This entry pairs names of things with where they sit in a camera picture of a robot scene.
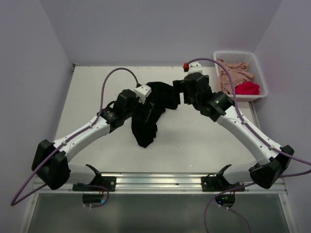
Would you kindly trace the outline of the black t shirt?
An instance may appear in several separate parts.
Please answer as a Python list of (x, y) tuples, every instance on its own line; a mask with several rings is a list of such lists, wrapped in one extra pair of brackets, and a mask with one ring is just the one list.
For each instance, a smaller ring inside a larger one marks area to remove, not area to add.
[(151, 88), (146, 106), (132, 116), (131, 129), (139, 146), (146, 148), (153, 143), (157, 132), (157, 121), (166, 109), (178, 107), (177, 94), (173, 86), (163, 82), (148, 82)]

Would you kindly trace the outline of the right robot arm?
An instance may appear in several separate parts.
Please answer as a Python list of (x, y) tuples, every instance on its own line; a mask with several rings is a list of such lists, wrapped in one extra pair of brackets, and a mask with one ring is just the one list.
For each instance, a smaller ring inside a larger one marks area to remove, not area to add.
[(222, 92), (214, 93), (209, 77), (199, 72), (173, 81), (176, 98), (184, 96), (184, 103), (192, 105), (200, 114), (232, 133), (254, 156), (255, 162), (226, 165), (214, 177), (208, 179), (221, 190), (228, 190), (240, 182), (254, 182), (269, 189), (290, 163), (284, 154), (293, 156), (291, 146), (281, 146), (269, 139), (253, 123), (236, 112), (234, 101)]

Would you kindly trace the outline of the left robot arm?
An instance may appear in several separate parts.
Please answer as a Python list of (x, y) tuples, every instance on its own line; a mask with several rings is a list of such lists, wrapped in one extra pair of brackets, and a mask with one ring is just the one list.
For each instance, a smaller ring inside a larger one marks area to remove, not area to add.
[(100, 188), (103, 181), (95, 167), (71, 166), (69, 162), (91, 143), (121, 127), (127, 119), (138, 116), (146, 122), (154, 107), (146, 103), (151, 92), (147, 85), (125, 89), (119, 93), (113, 107), (100, 109), (83, 127), (53, 142), (41, 141), (32, 164), (34, 173), (52, 190), (69, 182), (85, 185), (92, 191)]

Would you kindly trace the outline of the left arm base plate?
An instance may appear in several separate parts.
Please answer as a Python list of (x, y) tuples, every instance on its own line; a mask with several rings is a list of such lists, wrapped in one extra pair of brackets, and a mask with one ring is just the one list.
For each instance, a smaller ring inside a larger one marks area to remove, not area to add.
[(77, 183), (73, 185), (73, 191), (81, 192), (100, 192), (101, 188), (96, 188), (93, 186), (102, 186), (106, 188), (109, 192), (114, 192), (116, 188), (116, 177), (115, 176), (99, 176), (94, 178), (90, 184)]

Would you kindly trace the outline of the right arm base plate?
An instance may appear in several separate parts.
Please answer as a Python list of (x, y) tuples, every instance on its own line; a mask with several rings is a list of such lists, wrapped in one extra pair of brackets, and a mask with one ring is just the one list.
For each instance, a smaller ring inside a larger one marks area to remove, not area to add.
[(236, 188), (234, 190), (236, 192), (245, 191), (245, 188), (239, 183), (230, 184), (225, 179), (216, 176), (201, 177), (201, 186), (203, 192), (223, 192), (232, 188)]

